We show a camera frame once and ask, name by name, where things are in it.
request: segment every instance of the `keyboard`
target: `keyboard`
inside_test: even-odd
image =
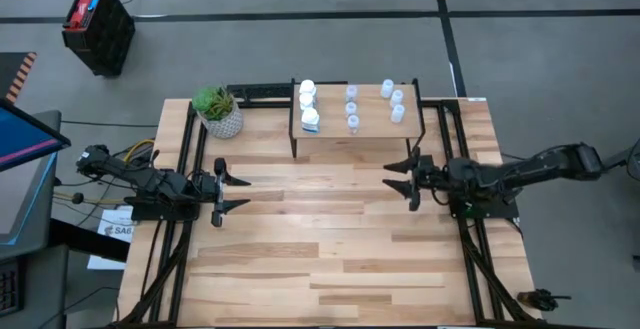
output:
[[[24,263],[21,259],[0,261],[0,317],[22,309]]]

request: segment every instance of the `computer screen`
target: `computer screen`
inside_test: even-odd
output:
[[[0,100],[0,171],[71,145],[69,139],[7,100]]]

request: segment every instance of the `white pot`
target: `white pot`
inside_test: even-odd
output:
[[[238,103],[235,101],[233,102],[233,110],[231,110],[231,113],[222,120],[207,120],[200,112],[198,112],[198,116],[202,119],[209,134],[220,139],[228,139],[236,136],[244,124],[242,112],[240,112]]]

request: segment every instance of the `small box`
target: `small box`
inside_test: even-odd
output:
[[[135,33],[120,0],[74,0],[62,38],[95,75],[118,76]]]

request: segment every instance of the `gray floor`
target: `gray floor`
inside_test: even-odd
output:
[[[0,17],[61,17],[72,0],[0,0]],[[640,0],[447,0],[450,10],[640,8]],[[136,15],[332,10],[435,10],[436,0],[135,0]],[[454,19],[469,96],[487,97],[501,148],[526,156],[584,141],[607,156],[638,138],[640,18]],[[38,53],[18,106],[60,109],[63,118],[156,123],[165,98],[199,86],[283,81],[290,77],[378,82],[420,79],[423,95],[454,95],[438,19],[183,22],[137,25],[124,73],[94,77],[64,48],[58,24],[0,25],[0,52]],[[89,144],[119,150],[153,129],[64,125],[73,147],[61,153],[63,182],[79,182],[73,163]],[[88,197],[104,187],[83,188]],[[537,287],[572,295],[546,315],[555,323],[635,328],[640,320],[640,193],[618,171],[594,183],[555,181],[519,199]],[[110,190],[118,198],[123,190]],[[63,207],[54,215],[77,223]],[[88,221],[96,227],[97,221]],[[118,273],[86,269],[73,255],[69,302],[94,287],[118,285]],[[115,295],[72,314],[70,328],[106,323]]]

